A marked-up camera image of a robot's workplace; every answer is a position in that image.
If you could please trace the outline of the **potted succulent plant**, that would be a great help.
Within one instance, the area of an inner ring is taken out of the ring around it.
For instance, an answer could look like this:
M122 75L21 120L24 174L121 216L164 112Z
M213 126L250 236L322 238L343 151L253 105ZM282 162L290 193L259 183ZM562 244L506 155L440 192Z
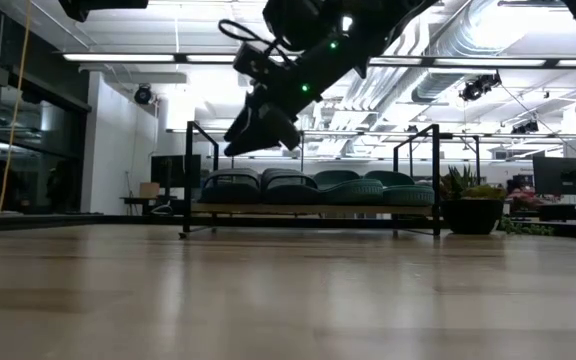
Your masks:
M513 222L504 214L506 190L480 184L469 166L448 167L440 180L440 197L441 215L455 234L488 235L495 229L507 234L554 234L552 227Z

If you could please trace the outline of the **pink flowers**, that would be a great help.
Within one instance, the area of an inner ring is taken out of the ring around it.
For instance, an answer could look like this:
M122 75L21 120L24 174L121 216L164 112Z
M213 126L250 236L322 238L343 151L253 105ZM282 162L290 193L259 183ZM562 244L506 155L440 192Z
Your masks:
M510 212L536 211L542 205L542 201L531 190L515 188L507 199L510 201Z

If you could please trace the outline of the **black computer monitor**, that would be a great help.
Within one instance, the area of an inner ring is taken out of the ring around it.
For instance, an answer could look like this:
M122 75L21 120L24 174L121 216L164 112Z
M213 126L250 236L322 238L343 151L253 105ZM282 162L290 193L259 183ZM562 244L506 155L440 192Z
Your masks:
M576 158L534 157L535 191L540 195L576 195Z
M151 158L150 180L162 188L199 188L201 184L200 155L190 157L190 165L186 164L185 155L153 156Z

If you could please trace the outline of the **black rubber slide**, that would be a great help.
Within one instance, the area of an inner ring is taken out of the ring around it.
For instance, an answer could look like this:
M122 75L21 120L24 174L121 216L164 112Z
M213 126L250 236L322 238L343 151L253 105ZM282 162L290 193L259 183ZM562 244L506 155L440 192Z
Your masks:
M250 168L211 172L198 200L199 203L208 204L256 204L260 201L260 175Z
M260 190L266 204L309 205L321 200L315 180L293 169L266 169L261 175Z

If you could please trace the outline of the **round black wall speaker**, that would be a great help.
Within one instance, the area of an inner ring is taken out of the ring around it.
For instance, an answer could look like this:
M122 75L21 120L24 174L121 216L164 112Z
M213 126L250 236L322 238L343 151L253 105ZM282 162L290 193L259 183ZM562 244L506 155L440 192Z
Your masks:
M148 83L139 84L134 93L134 101L139 105L150 105L154 100L155 95L152 92L151 85Z

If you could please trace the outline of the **silver ventilation duct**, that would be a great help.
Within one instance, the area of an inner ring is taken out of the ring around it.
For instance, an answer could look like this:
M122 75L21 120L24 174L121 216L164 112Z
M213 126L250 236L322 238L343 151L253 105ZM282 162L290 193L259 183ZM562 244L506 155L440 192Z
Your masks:
M389 55L435 57L498 56L526 34L521 25L511 27L515 16L501 0L445 0L459 6L438 29L425 16L412 21ZM355 77L341 101L344 109L384 113L396 101L428 105L466 76L463 70L429 68L371 68L367 78Z

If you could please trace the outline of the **long ceiling light rail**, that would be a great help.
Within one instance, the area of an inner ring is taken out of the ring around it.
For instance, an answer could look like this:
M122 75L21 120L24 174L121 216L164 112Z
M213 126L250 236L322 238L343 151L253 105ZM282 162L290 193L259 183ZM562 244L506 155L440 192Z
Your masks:
M61 53L70 62L98 64L193 64L227 65L235 54L202 53ZM576 58L527 57L431 57L379 56L369 60L370 67L482 68L482 69L568 69L576 70Z

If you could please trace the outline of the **black aluminium rig frame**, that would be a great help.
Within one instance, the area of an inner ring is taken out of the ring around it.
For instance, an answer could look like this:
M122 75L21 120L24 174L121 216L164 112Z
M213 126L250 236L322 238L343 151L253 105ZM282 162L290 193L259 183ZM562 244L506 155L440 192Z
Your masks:
M7 215L0 216L0 231L68 227L78 225L171 225L181 228L182 217L119 216L119 215ZM576 223L547 222L553 234L576 238ZM190 229L198 231L217 227L361 229L361 230L430 230L432 222L423 219L320 219L320 218L251 218L196 217Z

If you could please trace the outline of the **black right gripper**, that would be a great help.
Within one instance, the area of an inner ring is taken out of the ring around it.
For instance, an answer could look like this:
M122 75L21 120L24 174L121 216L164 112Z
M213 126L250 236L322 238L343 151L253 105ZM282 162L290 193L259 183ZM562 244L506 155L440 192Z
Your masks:
M226 156L279 145L294 149L300 134L292 119L341 78L341 42L322 41L293 60L277 63L283 67L278 74L262 81L252 78L253 91L224 135Z

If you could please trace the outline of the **green rubber slide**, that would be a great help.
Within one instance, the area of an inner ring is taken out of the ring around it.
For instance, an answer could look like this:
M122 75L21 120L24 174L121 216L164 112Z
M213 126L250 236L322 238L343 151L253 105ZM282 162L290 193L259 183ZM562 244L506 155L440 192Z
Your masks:
M435 204L433 188L416 184L409 175L393 171L370 171L364 177L382 184L383 202L387 205L423 207Z
M383 200L383 184L351 170L326 170L314 175L321 200L328 205L373 205Z

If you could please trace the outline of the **background office desk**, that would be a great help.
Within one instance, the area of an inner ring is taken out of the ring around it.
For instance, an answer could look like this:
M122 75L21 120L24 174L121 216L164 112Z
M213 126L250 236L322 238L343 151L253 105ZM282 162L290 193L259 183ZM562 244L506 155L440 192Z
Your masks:
M165 203L160 197L122 197L122 200L125 205L129 206L129 213L132 213L132 208L136 206L141 207L143 216L164 216L172 213L170 205Z

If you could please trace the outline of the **wooden shelf black metal frame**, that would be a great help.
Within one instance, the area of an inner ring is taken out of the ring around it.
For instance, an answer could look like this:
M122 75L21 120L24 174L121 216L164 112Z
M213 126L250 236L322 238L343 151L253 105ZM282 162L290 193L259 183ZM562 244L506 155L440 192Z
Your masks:
M217 213L235 213L235 212L259 212L259 213L328 213L328 212L344 212L344 213L375 213L375 214L385 214L392 213L395 215L423 215L430 212L432 215L432 232L431 235L438 239L441 234L441 215L440 215L440 156L438 146L440 145L440 128L437 124L430 125L418 133L408 134L408 138L401 142L399 145L393 148L393 170L396 171L399 165L398 150L406 144L410 144L413 140L417 138L432 138L432 146L434 148L432 155L432 188L435 191L434 200L430 207L424 209L415 210L413 207L396 207L396 206L354 206L354 205L258 205L258 209L255 209L255 205L252 204L213 204L205 205L203 210L200 210L201 204L194 205L191 200L191 188L189 186L184 187L184 200L183 200L183 219L182 219L182 231L179 233L179 239L187 239L188 235L191 233L191 225L193 223L192 214L194 210L200 213L210 213L212 219L217 219Z

